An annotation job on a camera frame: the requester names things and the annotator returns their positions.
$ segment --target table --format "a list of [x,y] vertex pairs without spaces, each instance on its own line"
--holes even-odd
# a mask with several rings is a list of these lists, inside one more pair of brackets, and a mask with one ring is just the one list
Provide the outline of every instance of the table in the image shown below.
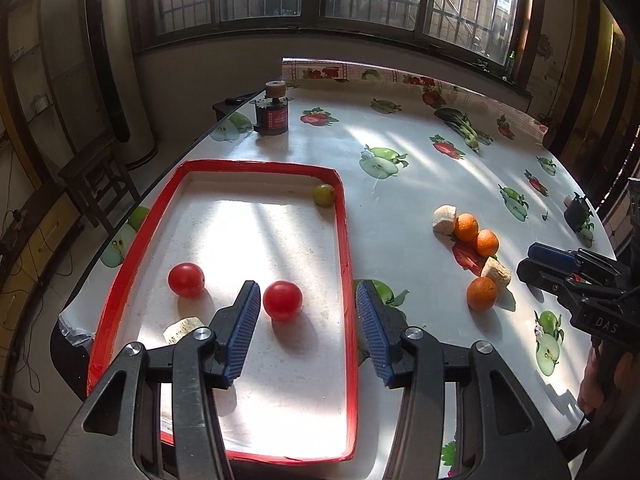
[[[241,116],[232,116],[183,160],[296,162],[337,170],[345,187],[354,279],[387,284],[408,323],[440,341],[459,346],[491,342],[553,435],[561,438],[575,429],[582,418],[576,399],[590,338],[562,316],[558,364],[551,375],[542,374],[536,362],[534,311],[549,310],[559,318],[562,308],[553,296],[530,290],[514,274],[534,241],[565,250],[582,246],[562,217],[564,198],[581,191],[542,147],[546,128],[506,105],[426,76],[314,60],[286,60],[283,75],[291,99],[286,134],[261,137]],[[255,122],[252,104],[239,112]],[[455,123],[463,115],[478,133],[479,146],[468,146],[442,119]],[[154,202],[168,177],[150,190],[142,206]],[[490,228],[500,239],[498,258],[511,269],[513,280],[485,313],[472,313],[465,301],[478,262],[464,247],[432,232],[432,213],[443,204],[473,213],[481,228]],[[597,217],[590,230],[591,249],[613,258]],[[122,242],[126,252],[130,238]],[[106,252],[60,316],[76,340],[95,333],[100,316],[96,298],[106,297],[122,259],[122,254]],[[454,398],[452,391],[447,389],[448,400]],[[401,392],[384,389],[370,360],[364,360],[354,458],[314,466],[313,472],[328,478],[381,478],[400,400]],[[447,413],[452,413],[450,402]],[[454,416],[447,416],[445,442],[453,432]]]

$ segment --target blue gripper pad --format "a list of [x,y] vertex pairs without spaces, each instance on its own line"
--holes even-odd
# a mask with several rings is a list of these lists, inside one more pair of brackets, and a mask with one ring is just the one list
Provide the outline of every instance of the blue gripper pad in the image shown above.
[[394,376],[391,367],[390,345],[376,313],[373,298],[369,296],[363,282],[360,282],[356,288],[356,310],[362,324],[362,330],[367,338],[369,355],[373,361],[376,375],[383,380],[385,386],[389,386]]
[[527,256],[530,260],[554,267],[567,274],[577,274],[580,272],[580,263],[578,263],[578,260],[576,260],[572,254],[556,249],[555,247],[535,242],[529,247]]
[[241,298],[245,292],[243,287],[232,307],[239,308],[240,313],[226,346],[226,366],[223,375],[229,385],[242,373],[244,359],[254,335],[255,323],[260,315],[260,286],[255,282],[251,283],[250,290],[244,295],[245,297]]

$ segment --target orange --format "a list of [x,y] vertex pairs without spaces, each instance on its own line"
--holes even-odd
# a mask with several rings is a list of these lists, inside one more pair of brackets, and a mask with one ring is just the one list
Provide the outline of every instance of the orange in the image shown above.
[[476,278],[466,288],[466,303],[475,312],[484,312],[494,306],[498,287],[491,278]]
[[489,229],[482,229],[478,233],[478,238],[476,238],[476,251],[480,256],[494,256],[495,253],[498,252],[498,247],[500,246],[500,242],[498,241],[498,237],[494,234],[493,231],[489,231]]
[[462,213],[456,218],[453,234],[461,242],[472,242],[478,236],[478,220],[469,213]]

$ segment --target red label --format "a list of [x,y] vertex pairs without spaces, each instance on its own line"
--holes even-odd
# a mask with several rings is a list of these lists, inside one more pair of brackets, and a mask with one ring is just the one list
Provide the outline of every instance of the red label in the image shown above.
[[280,108],[279,110],[267,111],[267,128],[276,130],[284,128],[289,124],[289,107]]

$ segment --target metal screw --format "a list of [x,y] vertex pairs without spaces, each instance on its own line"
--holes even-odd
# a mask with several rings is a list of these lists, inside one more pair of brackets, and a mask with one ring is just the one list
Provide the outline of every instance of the metal screw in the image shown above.
[[476,350],[481,354],[490,354],[494,351],[494,346],[488,341],[478,341],[476,343]]
[[198,341],[203,341],[205,339],[209,339],[211,337],[211,330],[206,326],[201,326],[193,331],[193,336]]
[[139,354],[141,350],[142,350],[142,345],[137,341],[133,343],[129,343],[124,347],[124,353],[127,355]]
[[410,326],[404,331],[404,335],[409,339],[420,339],[424,335],[424,332],[417,326]]

